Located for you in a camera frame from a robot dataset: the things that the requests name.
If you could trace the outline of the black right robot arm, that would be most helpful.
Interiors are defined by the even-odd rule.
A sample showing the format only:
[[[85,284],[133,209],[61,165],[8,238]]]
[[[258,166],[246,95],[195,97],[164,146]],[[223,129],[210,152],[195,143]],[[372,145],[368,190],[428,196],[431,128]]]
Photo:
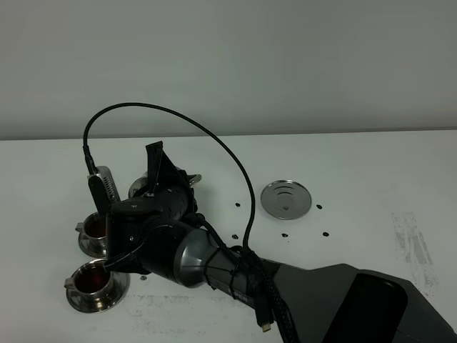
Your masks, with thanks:
[[[106,217],[108,272],[207,284],[278,326],[285,342],[454,342],[456,333],[409,281],[337,264],[301,269],[228,247],[197,211],[184,170],[156,142],[146,183]]]

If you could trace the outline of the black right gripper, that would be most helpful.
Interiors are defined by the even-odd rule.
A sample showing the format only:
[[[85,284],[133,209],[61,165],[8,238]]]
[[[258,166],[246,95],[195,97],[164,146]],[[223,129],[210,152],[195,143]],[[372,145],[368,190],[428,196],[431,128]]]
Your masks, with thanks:
[[[155,142],[146,146],[147,183],[145,197],[154,197],[165,191],[186,196],[184,173],[176,167],[164,152],[164,143]]]

